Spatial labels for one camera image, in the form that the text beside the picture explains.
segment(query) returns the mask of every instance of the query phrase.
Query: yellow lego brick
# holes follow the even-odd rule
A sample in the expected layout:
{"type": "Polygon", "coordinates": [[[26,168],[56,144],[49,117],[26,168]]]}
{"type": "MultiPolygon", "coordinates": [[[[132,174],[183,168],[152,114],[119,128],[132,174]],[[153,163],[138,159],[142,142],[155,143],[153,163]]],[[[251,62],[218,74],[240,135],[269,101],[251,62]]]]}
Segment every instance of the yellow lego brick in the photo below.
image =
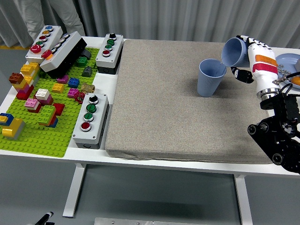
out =
{"type": "Polygon", "coordinates": [[[32,78],[34,79],[41,70],[41,67],[36,62],[31,62],[29,65],[31,65],[34,68],[33,73],[31,74],[32,78]]]}
{"type": "Polygon", "coordinates": [[[34,70],[34,67],[32,65],[26,65],[24,64],[21,68],[21,73],[24,75],[24,76],[31,76],[32,72],[34,70]]]}
{"type": "Polygon", "coordinates": [[[30,84],[33,80],[32,76],[24,76],[24,79],[26,80],[27,84],[30,84]]]}
{"type": "Polygon", "coordinates": [[[14,118],[10,126],[2,126],[2,135],[9,138],[14,138],[23,120],[14,118]]]}
{"type": "Polygon", "coordinates": [[[1,123],[6,123],[7,120],[8,120],[7,116],[0,116],[0,122],[1,123]]]}
{"type": "Polygon", "coordinates": [[[12,83],[12,85],[13,85],[14,88],[19,88],[19,89],[23,89],[26,84],[27,84],[27,82],[26,82],[25,79],[23,79],[20,84],[12,83]]]}
{"type": "Polygon", "coordinates": [[[62,83],[55,83],[52,87],[52,91],[54,93],[59,93],[61,94],[64,91],[64,85],[62,83]]]}

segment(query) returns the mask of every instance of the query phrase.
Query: table leg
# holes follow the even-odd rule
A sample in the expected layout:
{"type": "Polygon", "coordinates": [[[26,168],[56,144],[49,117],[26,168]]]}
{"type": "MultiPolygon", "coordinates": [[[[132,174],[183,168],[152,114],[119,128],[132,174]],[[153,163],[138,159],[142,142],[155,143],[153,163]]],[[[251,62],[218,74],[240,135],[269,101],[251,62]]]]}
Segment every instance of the table leg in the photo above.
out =
{"type": "Polygon", "coordinates": [[[67,202],[62,214],[63,217],[73,218],[74,212],[77,205],[78,196],[80,193],[81,184],[84,178],[84,172],[86,164],[75,163],[76,169],[74,172],[72,184],[70,187],[69,194],[67,196],[67,202]]]}
{"type": "Polygon", "coordinates": [[[240,208],[241,223],[242,225],[253,225],[245,183],[245,175],[234,175],[234,181],[240,208]]]}

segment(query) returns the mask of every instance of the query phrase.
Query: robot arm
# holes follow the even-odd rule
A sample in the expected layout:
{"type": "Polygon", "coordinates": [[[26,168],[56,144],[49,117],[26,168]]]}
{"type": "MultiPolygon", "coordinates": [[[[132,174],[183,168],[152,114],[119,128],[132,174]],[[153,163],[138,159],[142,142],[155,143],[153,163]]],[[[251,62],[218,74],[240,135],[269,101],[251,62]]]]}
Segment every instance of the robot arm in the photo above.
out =
{"type": "Polygon", "coordinates": [[[256,80],[256,95],[261,99],[261,109],[274,110],[275,115],[251,124],[248,133],[276,165],[300,173],[300,122],[296,97],[288,95],[292,84],[280,89],[275,54],[266,44],[247,36],[237,36],[246,43],[252,76],[246,70],[232,68],[234,76],[245,83],[256,80]]]}

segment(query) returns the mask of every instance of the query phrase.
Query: white table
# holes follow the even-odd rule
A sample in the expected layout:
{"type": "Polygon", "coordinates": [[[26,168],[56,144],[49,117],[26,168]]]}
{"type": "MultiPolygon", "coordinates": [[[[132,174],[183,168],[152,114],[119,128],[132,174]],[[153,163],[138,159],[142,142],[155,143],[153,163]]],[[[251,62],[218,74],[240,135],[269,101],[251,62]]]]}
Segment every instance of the white table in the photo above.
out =
{"type": "MultiPolygon", "coordinates": [[[[101,37],[83,37],[87,42],[88,47],[100,48],[104,38],[101,37]]],[[[273,48],[276,55],[283,53],[300,54],[299,49],[273,48]]],[[[97,73],[93,84],[96,86],[95,93],[105,93],[108,96],[108,101],[113,104],[114,94],[116,90],[118,75],[107,75],[97,73]]],[[[296,90],[291,90],[290,93],[296,93],[296,90]]],[[[12,87],[0,106],[0,112],[6,112],[16,95],[15,89],[12,87]]],[[[127,160],[122,158],[110,157],[105,151],[105,139],[107,134],[108,123],[106,124],[103,141],[99,150],[95,149],[80,149],[76,146],[73,140],[70,141],[66,154],[63,158],[41,156],[35,154],[0,150],[0,155],[12,157],[24,157],[35,160],[46,161],[61,161],[72,162],[76,164],[73,181],[70,187],[67,198],[64,217],[72,218],[74,216],[77,199],[79,196],[81,184],[84,177],[84,172],[87,164],[94,165],[117,165],[130,166],[140,168],[154,168],[180,171],[193,171],[205,173],[227,173],[233,174],[236,184],[238,202],[240,207],[241,222],[243,225],[252,224],[250,206],[248,201],[247,189],[245,184],[245,176],[261,175],[261,176],[277,176],[300,178],[299,174],[288,172],[281,166],[274,164],[266,165],[247,165],[247,164],[229,164],[229,163],[206,163],[206,162],[184,162],[184,161],[163,161],[163,160],[127,160]]]]}

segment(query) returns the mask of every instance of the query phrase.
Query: gray cushion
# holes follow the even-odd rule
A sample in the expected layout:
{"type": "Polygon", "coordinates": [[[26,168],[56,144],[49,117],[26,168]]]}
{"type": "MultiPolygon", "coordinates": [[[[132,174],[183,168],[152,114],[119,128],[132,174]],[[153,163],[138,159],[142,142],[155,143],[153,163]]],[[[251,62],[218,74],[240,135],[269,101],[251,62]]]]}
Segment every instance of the gray cushion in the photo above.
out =
{"type": "Polygon", "coordinates": [[[212,97],[197,93],[199,63],[224,43],[126,40],[106,140],[112,157],[271,163],[247,133],[268,117],[256,82],[227,73],[212,97]]]}

